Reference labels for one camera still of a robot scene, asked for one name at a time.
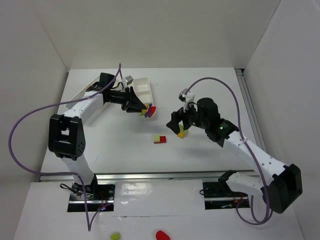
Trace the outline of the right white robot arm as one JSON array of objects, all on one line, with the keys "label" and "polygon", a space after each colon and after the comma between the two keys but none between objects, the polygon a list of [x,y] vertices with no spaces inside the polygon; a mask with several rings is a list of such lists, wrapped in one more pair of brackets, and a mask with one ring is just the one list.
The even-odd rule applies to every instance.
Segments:
[{"label": "right white robot arm", "polygon": [[261,197],[277,214],[282,214],[302,194],[300,168],[295,164],[285,165],[241,135],[236,125],[220,116],[218,106],[211,98],[194,102],[194,97],[183,94],[179,99],[184,106],[171,114],[171,120],[166,124],[169,129],[178,136],[190,127],[203,129],[212,142],[243,160],[260,175],[255,178],[228,170],[218,180],[221,189]]}]

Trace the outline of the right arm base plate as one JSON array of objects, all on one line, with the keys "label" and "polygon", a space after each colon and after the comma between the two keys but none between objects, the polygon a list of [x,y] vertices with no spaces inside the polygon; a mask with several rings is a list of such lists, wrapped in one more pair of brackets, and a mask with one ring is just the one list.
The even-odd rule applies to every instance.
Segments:
[{"label": "right arm base plate", "polygon": [[224,193],[218,182],[203,182],[199,194],[204,197],[205,210],[226,210],[239,208],[249,208],[248,195],[242,192],[227,191]]}]

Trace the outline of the red yellow purple lego stack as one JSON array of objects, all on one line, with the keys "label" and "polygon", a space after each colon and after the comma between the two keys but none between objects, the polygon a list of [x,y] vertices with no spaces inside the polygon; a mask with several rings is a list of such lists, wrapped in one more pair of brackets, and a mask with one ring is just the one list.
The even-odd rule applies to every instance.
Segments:
[{"label": "red yellow purple lego stack", "polygon": [[143,109],[139,115],[145,118],[151,118],[156,112],[156,108],[152,103],[146,104],[146,109]]}]

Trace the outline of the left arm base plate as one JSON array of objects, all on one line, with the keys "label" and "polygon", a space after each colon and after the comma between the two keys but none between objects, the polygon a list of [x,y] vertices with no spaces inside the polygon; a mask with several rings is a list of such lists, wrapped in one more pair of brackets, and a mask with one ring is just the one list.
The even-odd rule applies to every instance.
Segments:
[{"label": "left arm base plate", "polygon": [[[67,212],[79,213],[85,212],[84,192],[77,186],[72,187],[61,183],[60,188],[68,190],[69,201]],[[95,193],[86,192],[88,212],[113,212],[114,211],[114,198],[115,198],[115,184],[98,184]]]}]

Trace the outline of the lime and red lego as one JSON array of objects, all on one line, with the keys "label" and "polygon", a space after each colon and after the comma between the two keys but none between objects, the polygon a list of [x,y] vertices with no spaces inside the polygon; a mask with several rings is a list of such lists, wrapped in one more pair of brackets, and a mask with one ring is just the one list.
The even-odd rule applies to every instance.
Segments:
[{"label": "lime and red lego", "polygon": [[163,144],[167,142],[167,138],[164,135],[154,135],[153,136],[153,143],[154,144]]}]

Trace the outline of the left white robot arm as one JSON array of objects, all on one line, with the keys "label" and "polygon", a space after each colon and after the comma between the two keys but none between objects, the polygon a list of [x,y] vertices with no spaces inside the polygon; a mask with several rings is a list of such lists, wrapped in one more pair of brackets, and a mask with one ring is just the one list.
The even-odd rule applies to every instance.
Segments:
[{"label": "left white robot arm", "polygon": [[84,125],[106,103],[119,104],[121,109],[128,113],[141,113],[147,107],[137,97],[132,87],[118,91],[91,86],[83,97],[83,101],[77,102],[63,114],[54,114],[50,117],[48,149],[66,164],[70,172],[76,173],[73,177],[75,189],[82,192],[84,185],[86,193],[94,196],[98,180],[84,155],[86,148]]}]

